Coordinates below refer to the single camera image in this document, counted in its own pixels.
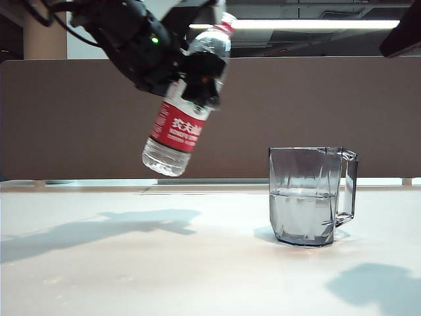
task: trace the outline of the glass pitcher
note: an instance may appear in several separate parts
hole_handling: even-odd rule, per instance
[[[344,208],[338,212],[342,162]],[[280,242],[327,246],[335,228],[354,217],[357,154],[341,147],[270,148],[270,223]]]

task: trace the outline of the fluorescent light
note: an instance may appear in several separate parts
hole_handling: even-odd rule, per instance
[[[236,30],[389,30],[398,20],[237,20]],[[193,29],[206,29],[210,24],[191,24]]]

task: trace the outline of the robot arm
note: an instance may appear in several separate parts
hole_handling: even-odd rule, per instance
[[[222,74],[225,62],[213,54],[186,56],[183,51],[189,47],[185,40],[189,25],[205,10],[218,7],[223,11],[220,2],[224,1],[183,0],[171,8],[162,21],[157,20],[141,0],[60,0],[53,4],[41,1],[49,11],[47,18],[42,18],[28,0],[22,3],[44,26],[51,25],[54,18],[62,24],[55,14],[70,11],[71,25],[83,26],[97,42],[94,45],[107,54],[137,89],[164,96],[171,82],[189,78],[187,90],[190,93],[186,99],[218,105],[214,84],[204,85],[202,79],[214,82],[212,79]]]

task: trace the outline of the green led light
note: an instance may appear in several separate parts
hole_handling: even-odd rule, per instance
[[[159,38],[157,36],[154,36],[153,38],[151,38],[151,41],[154,44],[159,44]]]

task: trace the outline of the water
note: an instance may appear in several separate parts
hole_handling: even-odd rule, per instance
[[[186,169],[190,156],[190,153],[168,148],[149,138],[142,153],[142,161],[145,166],[158,173],[180,176]]]
[[[314,190],[274,190],[270,222],[279,241],[325,246],[334,241],[337,196]]]

